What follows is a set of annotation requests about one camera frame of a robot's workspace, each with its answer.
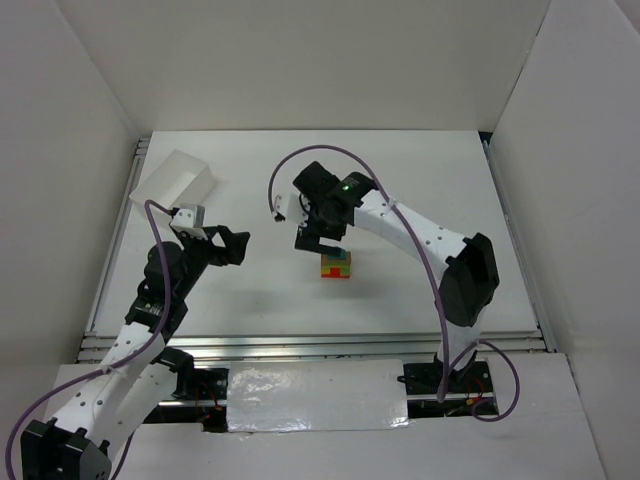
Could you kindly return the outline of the teal triangular wood block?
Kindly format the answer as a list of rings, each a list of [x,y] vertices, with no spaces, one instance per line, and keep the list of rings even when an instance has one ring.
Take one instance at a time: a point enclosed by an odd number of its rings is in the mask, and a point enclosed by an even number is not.
[[[349,251],[340,249],[337,253],[328,254],[327,259],[331,262],[350,263],[351,253]]]

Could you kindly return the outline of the white plastic bin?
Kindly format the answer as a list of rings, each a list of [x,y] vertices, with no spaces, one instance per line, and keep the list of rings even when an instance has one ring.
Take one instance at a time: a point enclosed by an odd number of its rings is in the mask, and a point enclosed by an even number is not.
[[[145,217],[144,203],[153,200],[166,209],[202,204],[218,183],[210,165],[181,150],[173,150],[141,179],[129,199]]]

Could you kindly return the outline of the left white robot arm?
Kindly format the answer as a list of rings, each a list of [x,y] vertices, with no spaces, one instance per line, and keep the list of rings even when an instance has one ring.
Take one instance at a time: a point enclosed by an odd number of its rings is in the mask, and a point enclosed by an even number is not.
[[[186,316],[186,297],[207,267],[239,265],[250,235],[219,225],[154,245],[143,280],[100,366],[64,389],[72,398],[20,435],[26,479],[113,479],[115,456],[169,396],[181,396],[193,357],[168,345]]]

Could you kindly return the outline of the red rectangular wood block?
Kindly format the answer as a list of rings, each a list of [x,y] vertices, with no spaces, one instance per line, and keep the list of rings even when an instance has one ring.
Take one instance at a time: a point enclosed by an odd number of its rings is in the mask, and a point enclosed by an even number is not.
[[[329,268],[321,271],[321,277],[324,279],[350,279],[351,273],[349,270],[341,268]]]

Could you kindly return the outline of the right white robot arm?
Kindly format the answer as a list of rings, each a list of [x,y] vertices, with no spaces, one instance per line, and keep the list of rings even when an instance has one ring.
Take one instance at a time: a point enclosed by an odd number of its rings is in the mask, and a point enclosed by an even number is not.
[[[312,162],[293,185],[302,215],[296,249],[343,257],[338,243],[354,227],[423,264],[441,326],[436,395],[443,400],[451,374],[471,361],[480,319],[500,283],[491,240],[481,233],[468,237],[446,229],[394,200],[376,180],[359,172],[339,179]]]

